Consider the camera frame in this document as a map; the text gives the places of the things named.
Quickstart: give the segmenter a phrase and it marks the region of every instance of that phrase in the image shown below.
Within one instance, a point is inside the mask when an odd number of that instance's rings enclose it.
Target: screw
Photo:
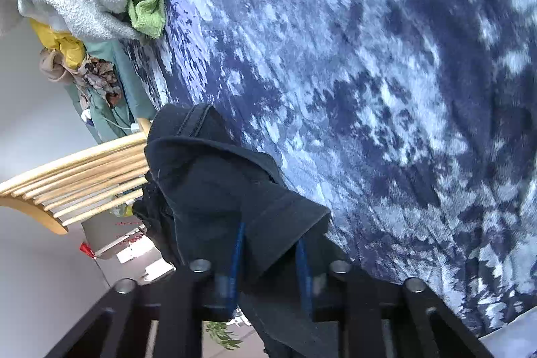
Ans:
[[[412,293],[421,293],[427,287],[420,278],[408,278],[404,284]]]
[[[136,288],[136,281],[130,278],[120,279],[114,285],[114,290],[122,295],[126,295]]]
[[[195,273],[203,273],[210,270],[210,261],[207,260],[194,260],[189,264],[190,270]]]
[[[330,270],[332,270],[334,273],[343,275],[351,270],[351,265],[346,261],[336,260],[330,263]]]

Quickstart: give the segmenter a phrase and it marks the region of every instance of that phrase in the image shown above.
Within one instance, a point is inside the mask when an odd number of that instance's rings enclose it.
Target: red tag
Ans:
[[[82,244],[79,247],[79,250],[84,252],[87,256],[91,258],[95,258],[95,252],[91,250],[91,248],[88,246],[88,243],[82,242]]]

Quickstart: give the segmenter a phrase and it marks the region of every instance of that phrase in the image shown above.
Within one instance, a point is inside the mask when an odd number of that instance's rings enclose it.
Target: black garment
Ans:
[[[320,239],[324,244],[309,259],[313,269],[325,271],[332,253],[342,256],[323,237],[329,210],[288,190],[272,157],[234,144],[206,104],[166,105],[145,152],[149,182],[134,213],[163,257],[176,264],[209,259],[215,274],[226,275],[243,223],[246,280],[239,305],[269,355],[336,357],[334,324],[314,324],[300,309],[294,258],[301,237],[310,248]]]

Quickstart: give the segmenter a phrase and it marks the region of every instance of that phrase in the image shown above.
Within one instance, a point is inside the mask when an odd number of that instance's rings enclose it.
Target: patterned blanket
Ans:
[[[375,277],[476,335],[537,305],[537,0],[166,0],[126,43],[157,106],[212,102]]]

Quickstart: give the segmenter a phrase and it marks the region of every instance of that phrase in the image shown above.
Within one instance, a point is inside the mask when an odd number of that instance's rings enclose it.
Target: green plant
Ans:
[[[209,333],[209,337],[225,349],[232,351],[233,349],[240,347],[239,344],[242,343],[242,341],[234,340],[231,337],[233,332],[226,329],[227,325],[222,321],[209,321],[205,327],[205,331]]]

